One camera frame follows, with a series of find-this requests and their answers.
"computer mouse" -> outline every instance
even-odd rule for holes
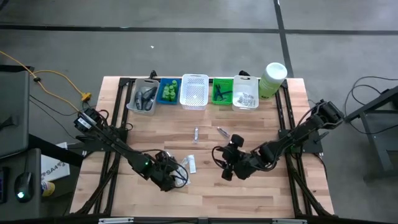
[[[18,202],[30,201],[33,197],[33,174],[31,172],[19,174],[15,179],[14,191]]]

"wooden table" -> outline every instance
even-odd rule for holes
[[[104,77],[97,110],[113,113],[120,77]],[[309,109],[304,81],[301,78],[288,79],[290,99],[295,122]],[[113,201],[112,216],[132,217],[236,217],[271,218],[293,217],[293,206],[285,159],[282,156],[274,170],[257,171],[246,180],[236,176],[231,182],[221,178],[222,170],[211,158],[211,149],[225,146],[228,142],[216,129],[221,126],[229,133],[244,138],[242,150],[249,151],[264,141],[277,138],[279,120],[275,98],[260,101],[256,111],[238,113],[231,106],[209,104],[205,111],[187,111],[180,105],[156,107],[152,117],[128,114],[128,123],[134,125],[127,143],[133,149],[166,149],[180,162],[190,154],[195,155],[196,174],[190,174],[191,184],[170,192],[161,192],[151,181],[139,177],[121,159],[118,180]],[[282,104],[285,108],[283,92]],[[118,118],[120,123],[123,107]],[[193,144],[194,127],[199,127],[199,143]],[[100,179],[103,152],[93,153],[83,161],[80,176],[72,202],[71,212],[77,211],[88,200]],[[303,155],[303,164],[309,189],[326,210],[333,213],[328,184],[323,166],[317,157]],[[302,211],[302,193],[298,190]]]

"white bottle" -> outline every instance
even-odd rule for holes
[[[287,69],[284,65],[272,62],[267,65],[259,82],[260,99],[266,100],[272,97],[286,79]]]

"concrete floor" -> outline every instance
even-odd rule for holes
[[[280,0],[286,29],[397,30],[395,0]],[[0,22],[65,26],[199,27],[277,29],[272,0],[12,0]],[[397,78],[398,36],[287,35],[294,77],[304,78],[308,97],[343,108],[359,77]],[[103,76],[205,73],[232,77],[240,70],[261,76],[270,62],[284,62],[278,34],[173,32],[55,32],[0,30],[0,50],[37,70],[67,74],[97,100]],[[14,64],[0,57],[0,64]],[[49,90],[79,105],[79,95],[56,75],[42,75]],[[383,91],[397,82],[363,83]],[[31,83],[31,94],[64,113],[72,113]],[[377,95],[358,89],[362,101]],[[349,100],[348,112],[360,105]],[[74,117],[53,114],[71,134]],[[34,105],[30,132],[50,142],[74,142]],[[337,215],[397,222],[398,182],[365,184],[363,175],[379,169],[367,137],[341,125],[323,139],[332,202]]]

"blue bin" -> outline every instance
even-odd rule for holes
[[[166,84],[171,85],[173,80],[177,81],[177,91],[175,92],[175,101],[162,100],[164,87],[166,86]],[[159,90],[158,90],[159,94],[156,97],[156,101],[158,103],[162,103],[162,104],[176,105],[178,102],[178,94],[180,93],[180,89],[181,89],[181,79],[180,78],[162,78],[160,80]]]

